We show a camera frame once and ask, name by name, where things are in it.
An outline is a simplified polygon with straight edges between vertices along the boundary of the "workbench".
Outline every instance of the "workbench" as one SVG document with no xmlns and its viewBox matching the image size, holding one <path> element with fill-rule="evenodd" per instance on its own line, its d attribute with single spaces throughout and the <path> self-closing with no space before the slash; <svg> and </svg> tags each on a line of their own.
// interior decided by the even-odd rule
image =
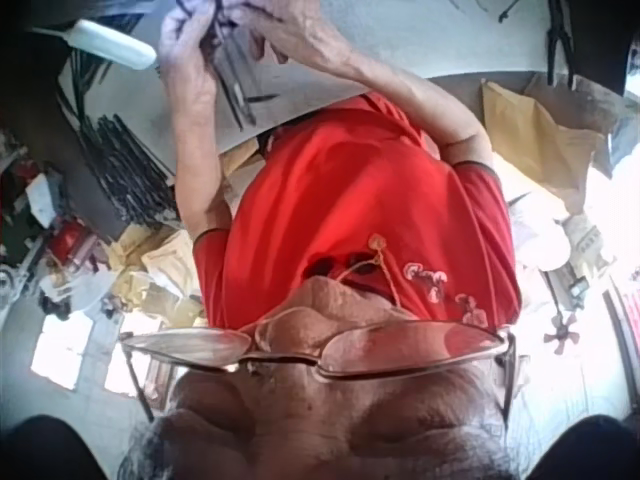
<svg viewBox="0 0 640 480">
<path fill-rule="evenodd" d="M 500 13 L 510 0 L 324 0 L 326 15 L 362 51 L 425 77 L 485 71 L 546 71 L 546 2 L 521 2 L 504 23 Z M 157 45 L 160 25 L 174 0 L 160 0 L 134 36 Z M 558 55 L 557 68 L 564 70 Z M 258 125 L 240 131 L 219 95 L 217 140 L 222 151 L 304 113 L 357 95 L 363 87 L 291 62 L 267 59 L 255 65 L 262 91 L 279 94 L 255 106 Z M 70 98 L 70 72 L 61 82 Z M 135 134 L 175 172 L 170 116 L 155 69 L 138 72 L 114 65 L 86 95 L 87 113 L 120 115 Z"/>
</svg>

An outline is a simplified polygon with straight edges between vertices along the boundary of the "window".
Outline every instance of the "window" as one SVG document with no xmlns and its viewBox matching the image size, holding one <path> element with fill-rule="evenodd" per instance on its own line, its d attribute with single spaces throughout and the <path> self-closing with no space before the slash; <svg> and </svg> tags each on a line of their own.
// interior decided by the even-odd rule
<svg viewBox="0 0 640 480">
<path fill-rule="evenodd" d="M 31 370 L 73 390 L 80 375 L 82 355 L 92 327 L 93 322 L 82 312 L 72 313 L 65 321 L 48 315 L 38 338 Z"/>
<path fill-rule="evenodd" d="M 145 333 L 157 332 L 160 330 L 161 326 L 162 321 L 160 320 L 148 317 L 141 312 L 131 312 L 125 314 L 122 325 L 120 326 L 120 332 L 133 332 L 134 335 L 142 335 Z M 131 356 L 131 363 L 133 364 L 133 369 L 136 372 L 136 376 L 139 381 L 143 382 L 149 374 L 152 363 L 151 358 L 147 355 L 134 352 Z M 124 354 L 122 353 L 122 348 L 120 348 L 120 344 L 116 344 L 113 349 L 104 387 L 114 393 L 122 393 L 130 397 L 134 397 L 136 395 L 135 387 L 133 386 L 133 381 L 129 375 L 127 362 L 124 358 Z"/>
</svg>

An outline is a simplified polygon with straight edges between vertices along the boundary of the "fan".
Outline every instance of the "fan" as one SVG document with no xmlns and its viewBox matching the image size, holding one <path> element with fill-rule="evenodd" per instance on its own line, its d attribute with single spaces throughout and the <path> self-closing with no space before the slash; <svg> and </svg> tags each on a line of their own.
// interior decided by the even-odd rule
<svg viewBox="0 0 640 480">
<path fill-rule="evenodd" d="M 577 345 L 578 342 L 580 342 L 580 334 L 569 330 L 569 327 L 577 323 L 578 319 L 576 318 L 575 313 L 571 313 L 569 318 L 567 318 L 566 321 L 564 320 L 564 315 L 562 314 L 562 310 L 560 310 L 558 297 L 555 289 L 553 288 L 553 283 L 551 283 L 549 272 L 543 272 L 543 274 L 547 282 L 547 286 L 549 287 L 549 291 L 551 292 L 551 297 L 553 297 L 553 303 L 556 306 L 556 314 L 551 319 L 551 324 L 556 329 L 556 333 L 554 335 L 545 333 L 544 343 L 551 343 L 557 340 L 558 347 L 555 349 L 554 353 L 556 355 L 562 355 L 564 353 L 564 346 L 567 343 L 567 340 L 571 340 L 574 345 Z"/>
<path fill-rule="evenodd" d="M 574 323 L 577 323 L 578 319 L 576 318 L 576 314 L 572 313 L 567 318 L 567 321 L 564 321 L 562 317 L 562 313 L 558 313 L 554 315 L 551 319 L 551 323 L 556 329 L 555 335 L 549 335 L 548 333 L 544 334 L 544 343 L 551 343 L 554 340 L 558 341 L 558 347 L 555 349 L 554 353 L 556 355 L 562 355 L 564 353 L 564 345 L 567 343 L 567 340 L 571 340 L 574 345 L 577 345 L 580 342 L 580 334 L 577 332 L 572 332 L 569 330 L 569 327 Z"/>
</svg>

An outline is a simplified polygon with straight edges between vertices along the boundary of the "white handle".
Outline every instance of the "white handle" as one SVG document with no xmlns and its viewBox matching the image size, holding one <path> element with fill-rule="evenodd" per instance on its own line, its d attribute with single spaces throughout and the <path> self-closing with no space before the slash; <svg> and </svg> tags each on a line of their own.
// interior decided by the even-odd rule
<svg viewBox="0 0 640 480">
<path fill-rule="evenodd" d="M 61 36 L 72 47 L 134 70 L 149 68 L 156 61 L 156 51 L 150 45 L 90 20 L 78 20 L 71 30 Z"/>
</svg>

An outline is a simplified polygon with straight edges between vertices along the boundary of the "red shirt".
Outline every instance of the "red shirt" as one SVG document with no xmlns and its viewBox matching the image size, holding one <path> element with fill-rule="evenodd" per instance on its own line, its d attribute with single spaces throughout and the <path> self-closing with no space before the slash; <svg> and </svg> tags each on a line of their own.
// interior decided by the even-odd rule
<svg viewBox="0 0 640 480">
<path fill-rule="evenodd" d="M 498 179 L 473 162 L 451 168 L 425 147 L 423 133 L 377 94 L 288 129 L 231 230 L 195 242 L 209 325 L 240 329 L 307 277 L 336 278 L 373 256 L 374 234 L 386 240 L 403 308 L 490 329 L 514 322 L 520 294 Z M 367 270 L 345 283 L 391 298 L 380 268 Z"/>
</svg>

